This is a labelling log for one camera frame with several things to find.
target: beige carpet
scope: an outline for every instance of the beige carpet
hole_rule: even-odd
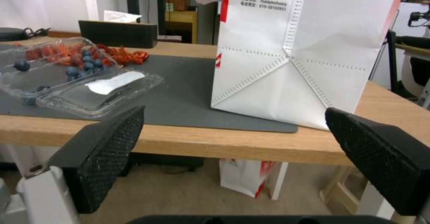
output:
[[[335,169],[290,164],[279,201],[271,201],[267,191],[254,199],[220,187],[216,159],[207,159],[202,168],[180,175],[166,174],[158,166],[135,166],[127,177],[117,179],[98,211],[81,215],[81,221],[116,224],[158,214],[330,215],[318,198],[318,191]],[[0,177],[10,187],[19,176],[4,172]],[[329,207],[334,214],[346,214],[335,203]]]

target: gray object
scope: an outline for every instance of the gray object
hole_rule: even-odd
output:
[[[213,59],[151,55],[143,65],[129,67],[158,74],[165,82],[120,106],[119,110],[114,110],[116,113],[137,105],[145,105],[145,123],[150,125],[284,133],[297,131],[297,126],[292,124],[210,108]],[[4,92],[0,92],[0,106],[0,114],[82,119],[66,112],[39,106],[24,106]]]

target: black cable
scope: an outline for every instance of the black cable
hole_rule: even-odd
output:
[[[48,31],[51,30],[51,28],[39,28],[35,32],[31,28],[24,28],[24,33],[26,34],[27,38],[30,39],[32,37],[37,36],[48,36]]]
[[[148,11],[146,12],[146,21],[149,23],[149,0],[148,0]]]

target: paper bag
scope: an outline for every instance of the paper bag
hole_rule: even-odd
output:
[[[220,159],[221,186],[257,198],[274,162]]]
[[[103,19],[105,22],[117,22],[117,23],[135,23],[136,19],[142,17],[142,15],[135,15],[120,11],[109,11],[105,10]]]
[[[354,112],[400,0],[223,0],[211,106],[327,129]]]

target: plastic clamshell container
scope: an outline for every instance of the plastic clamshell container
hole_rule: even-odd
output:
[[[69,80],[67,66],[82,67],[82,51],[90,50],[93,55],[108,62],[103,71],[87,74],[84,77]],[[18,71],[13,67],[18,60],[26,60],[30,69]],[[20,47],[0,51],[0,89],[15,97],[38,97],[57,88],[72,85],[75,82],[116,70],[117,62],[99,50],[95,44],[82,37],[60,39],[29,47]],[[48,89],[36,92],[39,86]]]
[[[84,71],[84,51],[90,51],[93,59],[101,59],[103,66]],[[26,60],[30,69],[23,72],[15,69],[18,60]],[[77,67],[81,77],[69,79],[68,66]],[[89,86],[94,86],[91,84],[94,82],[112,89],[108,93],[91,90]],[[161,82],[163,78],[158,75],[118,68],[114,59],[82,37],[0,51],[1,90],[21,98],[24,104],[37,104],[83,118],[103,117]],[[37,91],[41,86],[49,88]]]

